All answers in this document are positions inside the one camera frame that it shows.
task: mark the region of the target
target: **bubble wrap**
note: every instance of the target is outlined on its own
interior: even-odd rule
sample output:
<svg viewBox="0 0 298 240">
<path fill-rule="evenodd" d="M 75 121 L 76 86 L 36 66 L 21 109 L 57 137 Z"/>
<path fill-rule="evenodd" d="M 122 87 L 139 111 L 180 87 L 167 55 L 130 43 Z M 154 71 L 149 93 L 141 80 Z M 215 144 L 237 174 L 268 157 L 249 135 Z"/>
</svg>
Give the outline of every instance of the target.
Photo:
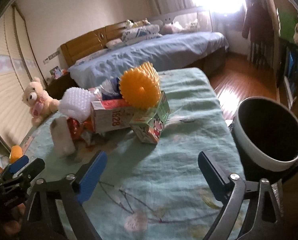
<svg viewBox="0 0 298 240">
<path fill-rule="evenodd" d="M 82 88 L 66 90 L 59 105 L 59 112 L 78 121 L 85 121 L 90 115 L 90 102 L 98 101 L 90 91 Z"/>
</svg>

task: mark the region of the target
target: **wardrobe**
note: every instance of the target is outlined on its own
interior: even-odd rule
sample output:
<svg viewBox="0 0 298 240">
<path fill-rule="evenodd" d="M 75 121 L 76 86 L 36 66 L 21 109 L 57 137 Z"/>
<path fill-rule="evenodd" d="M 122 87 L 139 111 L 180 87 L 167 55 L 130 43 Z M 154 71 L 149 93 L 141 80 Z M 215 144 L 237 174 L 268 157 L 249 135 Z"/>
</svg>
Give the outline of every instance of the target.
<svg viewBox="0 0 298 240">
<path fill-rule="evenodd" d="M 10 6 L 0 18 L 0 141 L 7 149 L 20 144 L 32 127 L 22 95 L 34 77 L 44 80 L 25 20 L 15 6 Z"/>
</svg>

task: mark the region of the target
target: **blue gripper pad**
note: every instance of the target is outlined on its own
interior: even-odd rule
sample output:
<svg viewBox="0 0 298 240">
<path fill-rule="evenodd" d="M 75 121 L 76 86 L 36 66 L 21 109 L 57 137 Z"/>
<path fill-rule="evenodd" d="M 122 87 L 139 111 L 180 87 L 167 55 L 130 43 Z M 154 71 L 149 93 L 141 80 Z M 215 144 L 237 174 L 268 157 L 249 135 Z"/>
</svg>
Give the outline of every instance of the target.
<svg viewBox="0 0 298 240">
<path fill-rule="evenodd" d="M 82 177 L 79 183 L 79 194 L 77 200 L 80 204 L 87 201 L 94 191 L 102 172 L 107 164 L 107 154 L 100 152 L 95 161 L 90 165 L 88 171 Z"/>
<path fill-rule="evenodd" d="M 13 164 L 9 166 L 9 172 L 11 174 L 15 174 L 21 170 L 27 163 L 29 162 L 28 156 L 24 155 L 23 157 L 19 158 Z"/>
</svg>

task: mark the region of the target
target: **orange plastic object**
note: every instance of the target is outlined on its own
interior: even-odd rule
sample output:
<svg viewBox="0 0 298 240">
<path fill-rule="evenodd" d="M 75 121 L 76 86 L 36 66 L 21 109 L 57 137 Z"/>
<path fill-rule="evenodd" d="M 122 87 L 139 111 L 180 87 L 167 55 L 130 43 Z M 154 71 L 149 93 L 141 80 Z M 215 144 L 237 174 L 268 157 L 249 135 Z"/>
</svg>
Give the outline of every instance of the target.
<svg viewBox="0 0 298 240">
<path fill-rule="evenodd" d="M 146 110 L 154 107 L 160 99 L 161 90 L 159 75 L 152 63 L 145 62 L 125 71 L 120 81 L 120 92 L 134 108 Z"/>
<path fill-rule="evenodd" d="M 15 145 L 11 148 L 9 162 L 10 164 L 17 161 L 19 158 L 22 157 L 22 148 L 19 145 Z"/>
</svg>

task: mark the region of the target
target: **cardboard box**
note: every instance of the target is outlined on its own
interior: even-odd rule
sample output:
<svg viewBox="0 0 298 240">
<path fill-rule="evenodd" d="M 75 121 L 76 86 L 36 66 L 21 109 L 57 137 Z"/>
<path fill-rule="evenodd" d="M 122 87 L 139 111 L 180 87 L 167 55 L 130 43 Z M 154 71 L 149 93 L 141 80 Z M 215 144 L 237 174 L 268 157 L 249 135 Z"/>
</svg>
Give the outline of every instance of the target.
<svg viewBox="0 0 298 240">
<path fill-rule="evenodd" d="M 124 99 L 91 102 L 91 122 L 96 133 L 130 127 L 134 108 Z"/>
<path fill-rule="evenodd" d="M 166 94 L 162 91 L 157 106 L 147 111 L 135 111 L 130 126 L 141 142 L 157 144 L 169 114 Z"/>
</svg>

